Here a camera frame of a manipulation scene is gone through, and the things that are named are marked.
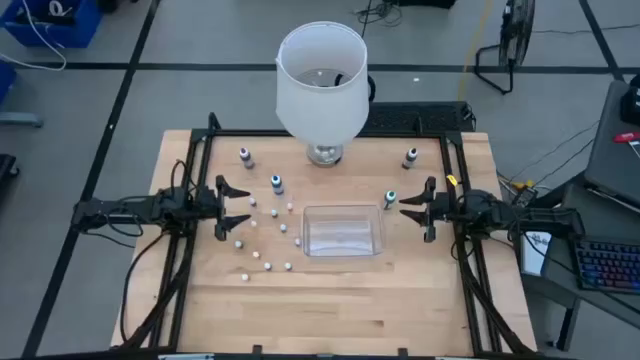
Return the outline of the black floor fan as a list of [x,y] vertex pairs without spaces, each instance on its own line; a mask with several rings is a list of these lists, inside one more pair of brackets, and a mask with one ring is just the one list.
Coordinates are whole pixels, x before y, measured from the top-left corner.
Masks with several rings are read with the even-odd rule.
[[[499,42],[479,48],[475,53],[473,73],[501,95],[513,91],[514,72],[526,57],[532,35],[536,0],[507,0],[499,33]],[[509,76],[509,88],[504,89],[481,73],[480,58],[487,52],[498,51],[498,63]]]

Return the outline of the grey metal cart foot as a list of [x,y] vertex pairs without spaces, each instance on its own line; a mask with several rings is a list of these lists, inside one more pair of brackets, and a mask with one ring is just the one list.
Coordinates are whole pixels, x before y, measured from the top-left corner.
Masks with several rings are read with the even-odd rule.
[[0,125],[33,126],[35,128],[40,128],[43,126],[43,121],[33,113],[0,112]]

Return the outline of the clear plastic container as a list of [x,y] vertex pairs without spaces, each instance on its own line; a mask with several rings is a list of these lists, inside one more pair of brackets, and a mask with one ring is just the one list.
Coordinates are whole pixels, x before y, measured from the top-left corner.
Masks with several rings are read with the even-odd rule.
[[308,206],[301,235],[304,253],[317,258],[376,256],[385,243],[380,209],[375,205]]

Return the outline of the large blue plastic bin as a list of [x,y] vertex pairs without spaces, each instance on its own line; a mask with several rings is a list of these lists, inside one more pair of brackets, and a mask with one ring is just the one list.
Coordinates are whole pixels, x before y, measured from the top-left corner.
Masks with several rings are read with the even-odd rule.
[[11,0],[0,27],[25,47],[86,48],[101,19],[97,0]]

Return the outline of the black caster base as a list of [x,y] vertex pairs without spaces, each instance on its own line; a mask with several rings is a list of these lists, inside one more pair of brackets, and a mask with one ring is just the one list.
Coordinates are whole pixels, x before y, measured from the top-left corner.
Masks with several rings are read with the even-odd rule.
[[0,181],[15,178],[20,169],[16,163],[16,157],[9,154],[0,154]]

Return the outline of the white paper sheet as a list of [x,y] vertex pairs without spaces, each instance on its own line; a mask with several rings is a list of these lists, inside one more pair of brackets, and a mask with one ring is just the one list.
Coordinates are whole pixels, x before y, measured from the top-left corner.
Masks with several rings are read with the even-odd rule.
[[525,232],[521,236],[521,272],[540,276],[552,236],[546,232]]

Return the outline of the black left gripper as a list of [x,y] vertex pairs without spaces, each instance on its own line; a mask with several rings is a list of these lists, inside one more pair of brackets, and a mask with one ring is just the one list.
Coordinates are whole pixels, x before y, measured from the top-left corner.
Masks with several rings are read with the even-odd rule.
[[225,200],[228,198],[248,197],[248,191],[233,188],[228,184],[223,175],[215,178],[215,187],[200,185],[197,188],[197,207],[201,218],[213,218],[216,220],[214,235],[219,241],[227,240],[227,232],[250,218],[249,214],[237,216],[225,216]]

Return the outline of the black device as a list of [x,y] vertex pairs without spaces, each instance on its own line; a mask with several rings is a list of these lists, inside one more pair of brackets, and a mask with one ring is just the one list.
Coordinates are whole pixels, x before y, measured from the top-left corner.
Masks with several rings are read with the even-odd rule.
[[623,122],[640,127],[640,74],[630,81],[621,98],[620,117]]

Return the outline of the grey desk top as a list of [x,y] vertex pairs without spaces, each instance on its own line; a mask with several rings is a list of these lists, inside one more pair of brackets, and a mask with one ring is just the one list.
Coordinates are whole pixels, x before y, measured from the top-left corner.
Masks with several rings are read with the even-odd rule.
[[640,133],[640,125],[621,117],[622,99],[630,89],[623,81],[610,83],[584,177],[600,191],[640,207],[640,149],[614,141],[617,135]]

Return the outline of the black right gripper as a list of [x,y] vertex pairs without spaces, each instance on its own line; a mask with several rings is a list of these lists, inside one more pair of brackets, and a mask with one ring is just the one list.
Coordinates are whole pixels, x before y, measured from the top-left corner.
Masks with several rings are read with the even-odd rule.
[[455,200],[451,199],[448,192],[436,192],[436,178],[429,176],[424,184],[423,191],[415,196],[401,199],[401,204],[426,204],[425,211],[413,211],[402,209],[400,213],[419,226],[425,226],[424,241],[431,243],[436,239],[434,222],[448,221],[456,211]]

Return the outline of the backlit black keyboard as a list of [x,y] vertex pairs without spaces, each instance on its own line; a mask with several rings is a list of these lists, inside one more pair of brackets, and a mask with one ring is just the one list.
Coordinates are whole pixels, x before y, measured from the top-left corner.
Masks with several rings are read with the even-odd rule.
[[579,240],[572,256],[582,289],[640,295],[640,244]]

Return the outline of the silver table lamp white shade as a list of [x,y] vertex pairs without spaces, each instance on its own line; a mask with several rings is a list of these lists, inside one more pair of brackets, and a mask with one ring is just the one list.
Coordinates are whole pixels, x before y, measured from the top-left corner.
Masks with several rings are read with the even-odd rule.
[[368,118],[368,49],[352,28],[317,21],[292,30],[276,58],[276,115],[311,163],[332,167]]

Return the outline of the grey keyboard desk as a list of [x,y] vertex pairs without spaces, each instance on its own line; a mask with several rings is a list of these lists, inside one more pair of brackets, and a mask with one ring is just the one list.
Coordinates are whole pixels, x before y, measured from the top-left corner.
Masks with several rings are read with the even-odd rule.
[[[578,209],[589,240],[640,245],[640,214],[576,184],[566,188],[562,203]],[[640,330],[640,295],[582,290],[576,274],[570,243],[553,239],[549,243],[541,274],[523,277],[527,290],[565,308],[558,338],[551,342],[558,350],[570,349],[579,311],[585,304]]]

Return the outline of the black perforated panel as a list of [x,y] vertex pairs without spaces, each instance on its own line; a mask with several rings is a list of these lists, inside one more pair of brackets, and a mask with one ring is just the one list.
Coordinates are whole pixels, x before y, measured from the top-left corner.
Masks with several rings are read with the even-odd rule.
[[452,102],[374,102],[365,131],[461,131],[474,132],[476,117],[471,106]]

